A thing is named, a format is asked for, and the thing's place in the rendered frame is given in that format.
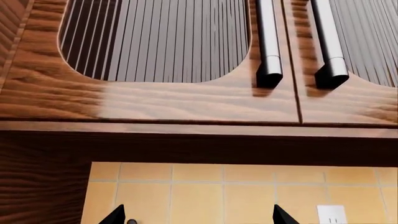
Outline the white wall outlet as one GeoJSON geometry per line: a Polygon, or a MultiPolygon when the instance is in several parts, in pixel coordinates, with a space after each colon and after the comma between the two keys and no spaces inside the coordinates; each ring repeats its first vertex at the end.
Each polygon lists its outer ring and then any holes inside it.
{"type": "Polygon", "coordinates": [[[342,205],[318,205],[319,224],[348,224],[342,205]]]}

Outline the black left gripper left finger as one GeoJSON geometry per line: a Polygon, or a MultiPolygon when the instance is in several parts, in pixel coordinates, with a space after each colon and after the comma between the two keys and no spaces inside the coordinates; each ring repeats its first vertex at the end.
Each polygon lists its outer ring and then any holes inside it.
{"type": "Polygon", "coordinates": [[[125,222],[124,205],[119,205],[98,224],[124,224],[124,222],[125,222]]]}

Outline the wooden cabinet door ribbed glass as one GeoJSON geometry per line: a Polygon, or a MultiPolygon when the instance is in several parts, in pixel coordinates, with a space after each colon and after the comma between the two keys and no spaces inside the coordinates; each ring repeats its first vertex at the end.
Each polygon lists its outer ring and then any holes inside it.
{"type": "Polygon", "coordinates": [[[398,89],[351,73],[333,90],[318,89],[314,74],[323,65],[310,0],[281,0],[303,124],[398,129],[398,89]]]}
{"type": "Polygon", "coordinates": [[[0,122],[300,124],[256,0],[0,0],[0,122]]]}

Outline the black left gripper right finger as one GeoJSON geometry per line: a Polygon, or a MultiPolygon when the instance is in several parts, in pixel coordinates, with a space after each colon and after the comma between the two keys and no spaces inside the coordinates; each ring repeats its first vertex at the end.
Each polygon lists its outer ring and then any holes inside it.
{"type": "Polygon", "coordinates": [[[297,222],[279,205],[274,205],[272,219],[274,224],[299,224],[299,222],[297,222]]]}

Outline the wooden cabinet frame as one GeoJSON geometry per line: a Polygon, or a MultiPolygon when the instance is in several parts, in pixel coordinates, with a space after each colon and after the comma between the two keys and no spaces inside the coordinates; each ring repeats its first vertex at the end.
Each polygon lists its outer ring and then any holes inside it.
{"type": "MultiPolygon", "coordinates": [[[[330,5],[349,75],[398,89],[398,0],[330,5]]],[[[398,224],[397,196],[397,128],[0,122],[0,224],[98,224],[119,205],[137,224],[271,224],[274,205],[398,224]]]]}

